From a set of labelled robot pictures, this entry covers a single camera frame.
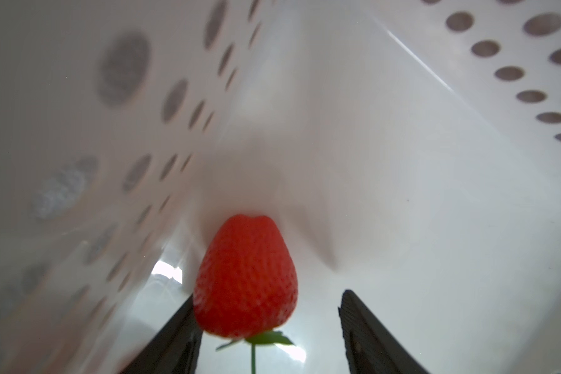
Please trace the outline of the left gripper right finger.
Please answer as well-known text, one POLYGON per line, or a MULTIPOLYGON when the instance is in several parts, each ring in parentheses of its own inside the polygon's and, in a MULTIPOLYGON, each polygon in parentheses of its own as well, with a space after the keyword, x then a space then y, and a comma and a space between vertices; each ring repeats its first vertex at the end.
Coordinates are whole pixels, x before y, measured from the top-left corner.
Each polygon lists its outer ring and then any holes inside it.
POLYGON ((352 290, 338 314, 351 374, 428 374, 352 290))

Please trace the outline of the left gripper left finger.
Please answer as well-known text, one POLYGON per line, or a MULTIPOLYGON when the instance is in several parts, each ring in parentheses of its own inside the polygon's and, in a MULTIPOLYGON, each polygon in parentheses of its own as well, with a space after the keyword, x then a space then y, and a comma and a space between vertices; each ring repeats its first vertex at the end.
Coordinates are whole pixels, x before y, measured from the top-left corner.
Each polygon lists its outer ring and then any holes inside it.
POLYGON ((191 295, 122 374, 194 374, 203 331, 191 295))

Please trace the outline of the white perforated plastic basket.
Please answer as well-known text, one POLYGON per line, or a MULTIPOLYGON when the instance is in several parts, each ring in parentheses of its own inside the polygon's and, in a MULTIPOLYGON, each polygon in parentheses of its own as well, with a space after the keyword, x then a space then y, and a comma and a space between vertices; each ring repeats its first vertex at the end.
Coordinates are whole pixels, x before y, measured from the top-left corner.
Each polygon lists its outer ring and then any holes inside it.
POLYGON ((0 373, 119 373, 231 216, 299 277, 260 373, 561 373, 561 1, 0 1, 0 373))

